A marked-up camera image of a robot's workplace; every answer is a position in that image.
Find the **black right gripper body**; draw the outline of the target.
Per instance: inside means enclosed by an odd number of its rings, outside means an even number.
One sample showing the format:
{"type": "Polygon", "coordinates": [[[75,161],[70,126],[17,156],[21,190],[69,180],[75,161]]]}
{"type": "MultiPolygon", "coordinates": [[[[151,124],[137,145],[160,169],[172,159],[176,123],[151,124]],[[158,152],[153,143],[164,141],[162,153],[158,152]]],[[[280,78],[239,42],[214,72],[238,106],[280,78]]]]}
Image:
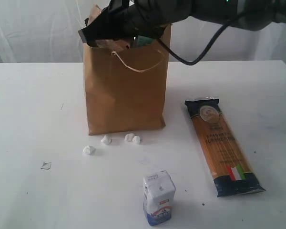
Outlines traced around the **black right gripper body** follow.
{"type": "Polygon", "coordinates": [[[112,0],[109,3],[110,39],[145,36],[159,38],[165,24],[190,16],[191,0],[112,0]]]}

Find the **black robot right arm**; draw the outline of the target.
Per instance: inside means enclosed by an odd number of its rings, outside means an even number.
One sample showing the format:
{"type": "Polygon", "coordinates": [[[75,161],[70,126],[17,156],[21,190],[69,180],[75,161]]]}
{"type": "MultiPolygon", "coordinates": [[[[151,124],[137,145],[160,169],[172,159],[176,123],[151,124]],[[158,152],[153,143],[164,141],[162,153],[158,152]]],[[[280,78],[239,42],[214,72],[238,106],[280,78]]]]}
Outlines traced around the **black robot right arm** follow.
{"type": "Polygon", "coordinates": [[[159,38],[165,24],[194,17],[217,24],[258,31],[268,24],[286,24],[286,0],[112,0],[100,15],[78,31],[83,43],[135,36],[159,38]]]}

